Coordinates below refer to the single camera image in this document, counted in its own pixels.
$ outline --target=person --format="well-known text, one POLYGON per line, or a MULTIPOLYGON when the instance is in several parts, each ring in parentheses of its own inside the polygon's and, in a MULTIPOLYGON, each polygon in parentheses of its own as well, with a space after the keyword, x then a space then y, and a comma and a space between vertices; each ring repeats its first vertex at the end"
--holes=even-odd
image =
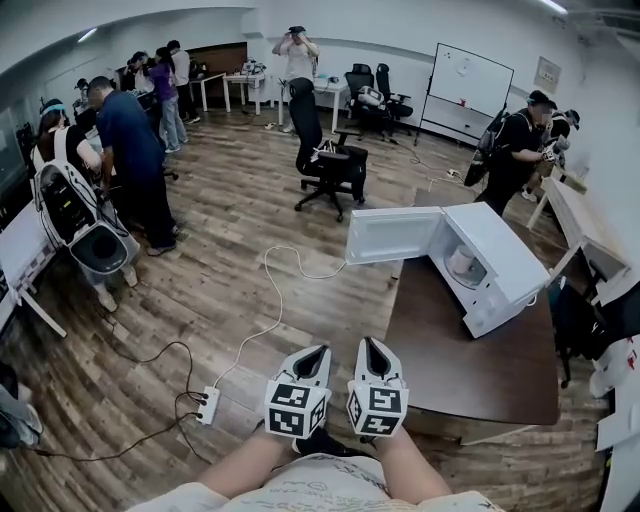
POLYGON ((162 126, 167 133, 166 153, 180 151, 189 141, 178 110, 178 91, 175 86, 176 66, 166 46, 156 50, 156 65, 149 70, 156 96, 162 105, 162 126))
MULTIPOLYGON (((318 46, 307 38, 305 29, 301 26, 290 27, 273 47, 274 55, 287 57, 287 68, 284 79, 290 81, 295 78, 308 78, 313 82, 315 68, 317 66, 320 50, 318 46)), ((293 130, 293 121, 284 128, 285 133, 293 130)))
POLYGON ((134 73, 135 90, 139 92, 151 92, 154 89, 153 82, 149 78, 149 56, 147 52, 136 52, 131 57, 131 67, 134 73))
POLYGON ((191 99, 191 90, 189 89, 189 70, 191 68, 189 54, 180 48, 180 43, 175 39, 167 43, 167 48, 171 52, 171 58, 176 69, 176 88, 178 89, 180 117, 186 119, 186 124, 197 123, 200 121, 200 116, 196 112, 196 107, 191 99))
POLYGON ((481 494, 451 494, 440 474, 400 427, 373 441, 376 457, 346 448, 318 428, 309 440, 258 427, 239 448, 187 483, 129 512, 350 510, 378 512, 499 511, 481 494))
MULTIPOLYGON (((45 103, 40 110, 40 127, 38 130, 38 142, 33 150, 32 160, 37 172, 40 172, 51 160, 62 160, 75 167, 88 184, 93 183, 100 176, 102 159, 100 155, 91 147, 80 128, 70 126, 69 118, 62 102, 53 99, 45 103)), ((113 205, 107 201, 102 204, 101 212, 109 219, 116 219, 118 228, 126 232, 124 226, 118 219, 113 205)), ((127 263, 122 267, 122 275, 125 281, 132 288, 138 284, 136 270, 131 264, 134 256, 139 250, 139 245, 129 234, 123 238, 123 243, 129 253, 127 263)), ((115 299, 109 293, 106 286, 107 277, 92 272, 84 265, 80 264, 87 281, 98 294, 98 301, 110 312, 114 312, 118 307, 115 299)))
POLYGON ((104 148, 105 187, 115 165, 151 245, 147 254, 159 256, 175 249, 178 228, 167 202, 164 153, 140 103, 128 92, 114 91, 103 76, 89 83, 89 102, 99 110, 96 124, 104 148))
POLYGON ((556 104, 542 91, 533 91, 527 107, 507 117, 496 137, 496 155, 488 163, 487 188, 476 202, 486 202, 502 216, 513 195, 527 183, 535 164, 553 160, 552 150, 541 152, 542 136, 556 104))
MULTIPOLYGON (((578 114, 577 111, 571 109, 566 112, 554 113, 551 117, 550 126, 547 127, 547 142, 557 141, 560 137, 568 139, 572 127, 575 127, 576 130, 580 129, 580 114, 578 114)), ((560 160, 560 165, 564 167, 564 162, 562 160, 560 160)), ((533 191, 538 187, 538 185, 540 185, 540 173, 535 171, 529 180, 527 187, 522 191, 522 197, 527 201, 537 203, 538 198, 533 191)))

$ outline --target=cap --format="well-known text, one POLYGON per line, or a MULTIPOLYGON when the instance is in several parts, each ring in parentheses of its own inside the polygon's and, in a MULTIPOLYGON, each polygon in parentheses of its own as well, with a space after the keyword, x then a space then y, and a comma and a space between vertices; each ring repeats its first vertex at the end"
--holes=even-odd
POLYGON ((529 97, 527 98, 527 103, 529 105, 541 105, 541 104, 549 105, 553 109, 558 108, 558 105, 556 105, 555 101, 549 99, 549 96, 547 96, 545 93, 537 89, 533 91, 531 94, 529 94, 529 97))
POLYGON ((580 114, 575 110, 567 110, 565 115, 573 121, 573 126, 576 130, 580 129, 580 114))

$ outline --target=jeans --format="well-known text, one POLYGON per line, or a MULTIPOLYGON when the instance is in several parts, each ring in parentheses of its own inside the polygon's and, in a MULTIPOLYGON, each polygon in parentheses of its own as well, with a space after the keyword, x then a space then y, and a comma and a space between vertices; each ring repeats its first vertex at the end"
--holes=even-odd
POLYGON ((178 98, 176 95, 171 99, 162 101, 162 124, 167 132, 167 143, 169 149, 178 149, 180 144, 187 141, 187 131, 184 129, 180 112, 178 111, 178 98))
POLYGON ((196 112, 196 107, 193 104, 193 100, 191 99, 191 90, 189 89, 189 84, 178 85, 178 105, 180 107, 180 117, 189 119, 195 119, 198 117, 198 112, 196 112))

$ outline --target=open microwave door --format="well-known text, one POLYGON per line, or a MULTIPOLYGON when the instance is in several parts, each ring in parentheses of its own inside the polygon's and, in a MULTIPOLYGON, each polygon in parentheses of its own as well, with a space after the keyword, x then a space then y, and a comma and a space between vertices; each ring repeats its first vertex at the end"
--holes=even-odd
POLYGON ((437 206, 354 211, 345 259, 359 265, 426 256, 443 219, 437 206))

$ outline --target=person in purple shirt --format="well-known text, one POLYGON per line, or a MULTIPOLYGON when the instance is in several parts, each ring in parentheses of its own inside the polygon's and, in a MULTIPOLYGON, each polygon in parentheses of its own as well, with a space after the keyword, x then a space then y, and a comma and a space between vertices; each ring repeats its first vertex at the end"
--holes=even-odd
POLYGON ((188 142, 178 108, 178 90, 175 86, 175 65, 171 52, 163 46, 156 50, 156 65, 149 70, 158 101, 162 104, 162 123, 167 132, 166 153, 180 151, 180 144, 188 142))

